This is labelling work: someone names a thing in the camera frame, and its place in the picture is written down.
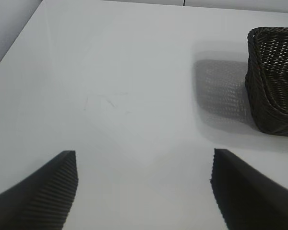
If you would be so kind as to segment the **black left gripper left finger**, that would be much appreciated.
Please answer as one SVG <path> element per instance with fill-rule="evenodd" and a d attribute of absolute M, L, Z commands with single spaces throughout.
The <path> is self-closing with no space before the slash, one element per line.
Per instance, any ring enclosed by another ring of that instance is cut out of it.
<path fill-rule="evenodd" d="M 61 230 L 77 187 L 76 152 L 65 150 L 0 194 L 0 230 Z"/>

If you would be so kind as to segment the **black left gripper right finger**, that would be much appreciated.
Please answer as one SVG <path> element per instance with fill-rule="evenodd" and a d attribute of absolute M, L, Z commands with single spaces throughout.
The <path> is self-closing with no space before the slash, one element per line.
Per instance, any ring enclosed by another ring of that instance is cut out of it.
<path fill-rule="evenodd" d="M 215 149 L 211 187 L 229 230 L 288 230 L 288 189 L 227 149 Z"/>

